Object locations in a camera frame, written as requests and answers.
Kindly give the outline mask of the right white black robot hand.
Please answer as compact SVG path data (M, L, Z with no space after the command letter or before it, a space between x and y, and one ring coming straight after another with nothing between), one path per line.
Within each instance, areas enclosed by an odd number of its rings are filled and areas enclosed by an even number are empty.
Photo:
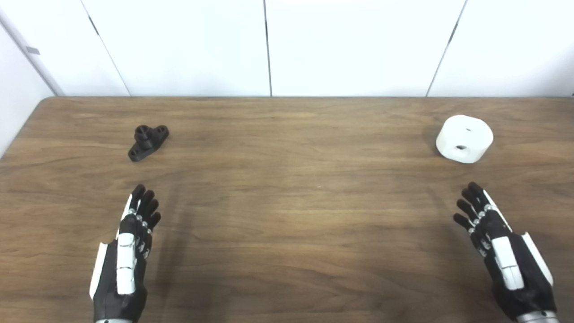
M476 182L457 200L453 215L463 227L492 279L492 294L514 323L557 323L553 276L531 235L515 233L499 207Z

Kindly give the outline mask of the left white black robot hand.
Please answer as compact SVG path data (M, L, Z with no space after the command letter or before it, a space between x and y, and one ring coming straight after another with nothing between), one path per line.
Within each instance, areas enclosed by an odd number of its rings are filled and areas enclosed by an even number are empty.
M138 184L129 195L113 241L100 243L89 295L95 323L137 323L145 309L144 286L152 233L161 220L153 190Z

